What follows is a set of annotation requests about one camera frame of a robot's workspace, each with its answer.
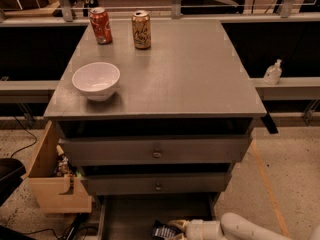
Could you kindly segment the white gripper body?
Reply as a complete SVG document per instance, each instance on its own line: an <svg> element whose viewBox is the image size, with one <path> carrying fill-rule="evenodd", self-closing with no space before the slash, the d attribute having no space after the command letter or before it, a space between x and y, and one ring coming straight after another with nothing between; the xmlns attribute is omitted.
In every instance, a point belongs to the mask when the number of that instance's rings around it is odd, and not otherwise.
<svg viewBox="0 0 320 240"><path fill-rule="evenodd" d="M192 220L186 226L188 240L221 240L222 230L217 221Z"/></svg>

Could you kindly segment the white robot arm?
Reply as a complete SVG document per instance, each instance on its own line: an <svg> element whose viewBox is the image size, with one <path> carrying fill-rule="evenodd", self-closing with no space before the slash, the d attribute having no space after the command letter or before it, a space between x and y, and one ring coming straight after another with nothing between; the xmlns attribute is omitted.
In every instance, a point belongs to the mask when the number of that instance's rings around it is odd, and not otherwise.
<svg viewBox="0 0 320 240"><path fill-rule="evenodd" d="M235 213L225 213L219 221L172 220L168 225L183 232L182 240L292 240Z"/></svg>

